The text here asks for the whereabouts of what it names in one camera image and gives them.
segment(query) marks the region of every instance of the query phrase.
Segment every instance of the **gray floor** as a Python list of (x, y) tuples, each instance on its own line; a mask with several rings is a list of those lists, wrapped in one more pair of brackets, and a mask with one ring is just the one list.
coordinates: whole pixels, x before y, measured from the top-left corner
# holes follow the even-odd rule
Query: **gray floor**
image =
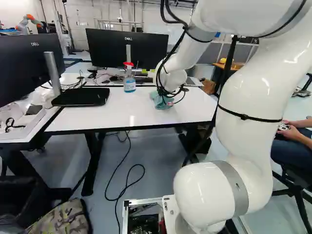
[[(79, 67), (71, 67), (67, 72), (76, 72)], [(297, 119), (311, 115), (312, 98), (292, 98), (285, 111), (285, 118)], [(117, 171), (109, 197), (116, 197), (125, 186), (125, 179), (130, 167), (141, 163), (146, 168), (144, 178), (135, 186), (129, 188), (121, 200), (130, 198), (151, 198), (173, 193), (172, 182), (175, 173), (181, 166), (185, 152), (174, 129), (157, 129), (131, 131), (129, 134), (132, 149), (122, 167)], [(215, 133), (212, 135), (212, 146), (204, 160), (225, 159), (226, 149), (220, 144)], [(108, 202), (104, 190), (114, 168), (128, 150), (129, 142), (120, 143), (116, 136), (108, 136), (99, 162), (94, 194), (85, 197), (94, 233), (117, 233), (117, 223), (114, 215), (114, 202)], [(46, 153), (25, 152), (27, 158), (51, 187), (73, 187), (85, 172), (90, 154), (84, 135), (54, 136), (46, 144)], [(273, 169), (280, 172), (276, 164)], [(130, 179), (135, 180), (141, 175), (140, 169), (135, 169)], [(274, 188), (283, 185), (274, 181)], [(80, 197), (81, 187), (74, 197)], [(118, 204), (118, 217), (122, 221), (121, 204)], [(312, 220), (312, 205), (307, 203), (309, 217)], [(296, 203), (287, 196), (274, 197), (264, 209), (254, 214), (244, 216), (254, 234), (305, 234), (306, 231), (300, 219)]]
[[(143, 179), (129, 188), (118, 203), (118, 217), (122, 221), (122, 201), (131, 198), (161, 197), (173, 194), (172, 181), (186, 156), (174, 129), (132, 131), (131, 151), (116, 172), (108, 190), (108, 197), (115, 198), (125, 186), (127, 173), (134, 164), (146, 169)], [(99, 168), (94, 185), (94, 194), (85, 197), (94, 233), (118, 233), (114, 215), (114, 202), (107, 201), (104, 191), (114, 168), (122, 160), (129, 142), (120, 143), (116, 136), (104, 140)], [(46, 155), (26, 152), (49, 186), (73, 187), (86, 171), (90, 158), (83, 135), (54, 136), (46, 145)], [(129, 182), (142, 175), (141, 168), (132, 170)], [(80, 197), (81, 187), (73, 197)]]

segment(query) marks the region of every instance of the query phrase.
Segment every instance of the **hand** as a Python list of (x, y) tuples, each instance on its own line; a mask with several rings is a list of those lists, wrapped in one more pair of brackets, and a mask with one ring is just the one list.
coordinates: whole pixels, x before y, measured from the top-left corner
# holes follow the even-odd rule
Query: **hand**
[(296, 127), (290, 125), (289, 130), (277, 131), (278, 134), (283, 135), (284, 137), (290, 140), (299, 140), (302, 134), (296, 129)]
[(283, 122), (284, 122), (285, 124), (291, 125), (291, 121), (289, 121), (289, 120), (287, 120), (287, 119), (283, 119)]
[(296, 121), (289, 121), (289, 120), (287, 120), (287, 119), (283, 119), (283, 122), (284, 122), (285, 124), (292, 125), (292, 126), (295, 126), (295, 127), (297, 128), (297, 126), (296, 126)]

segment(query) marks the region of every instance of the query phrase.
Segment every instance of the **person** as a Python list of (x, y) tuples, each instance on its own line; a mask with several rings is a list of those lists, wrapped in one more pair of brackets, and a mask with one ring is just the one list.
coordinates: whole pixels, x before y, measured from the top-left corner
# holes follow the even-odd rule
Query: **person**
[(277, 131), (271, 147), (271, 158), (278, 163), (290, 164), (303, 170), (312, 169), (312, 118), (288, 121), (286, 131)]

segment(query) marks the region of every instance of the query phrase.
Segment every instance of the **black chair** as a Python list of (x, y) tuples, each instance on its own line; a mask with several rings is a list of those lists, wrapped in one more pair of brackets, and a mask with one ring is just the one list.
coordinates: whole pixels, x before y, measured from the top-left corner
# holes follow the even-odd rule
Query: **black chair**
[(309, 223), (306, 206), (303, 201), (303, 199), (305, 199), (306, 201), (312, 204), (312, 197), (308, 195), (305, 191), (303, 191), (304, 189), (308, 190), (309, 192), (312, 191), (312, 172), (305, 171), (302, 170), (301, 168), (294, 167), (289, 164), (284, 164), (279, 161), (275, 162), (281, 165), (283, 173), (282, 176), (280, 176), (276, 172), (273, 172), (273, 176), (281, 183), (286, 185), (288, 188), (279, 191), (273, 191), (272, 196), (280, 196), (280, 195), (288, 195), (290, 197), (294, 196), (299, 209), (300, 216), (308, 231), (308, 234), (312, 234), (312, 228)]

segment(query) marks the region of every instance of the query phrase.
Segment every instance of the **dell monitor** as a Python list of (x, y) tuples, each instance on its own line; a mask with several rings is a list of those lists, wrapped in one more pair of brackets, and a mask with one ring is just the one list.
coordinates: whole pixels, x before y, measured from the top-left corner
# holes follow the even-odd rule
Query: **dell monitor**
[(123, 67), (126, 45), (131, 45), (131, 62), (143, 69), (155, 69), (166, 57), (168, 35), (86, 28), (92, 65)]
[(54, 53), (58, 74), (65, 71), (57, 34), (0, 37), (0, 107), (50, 80), (43, 52)]

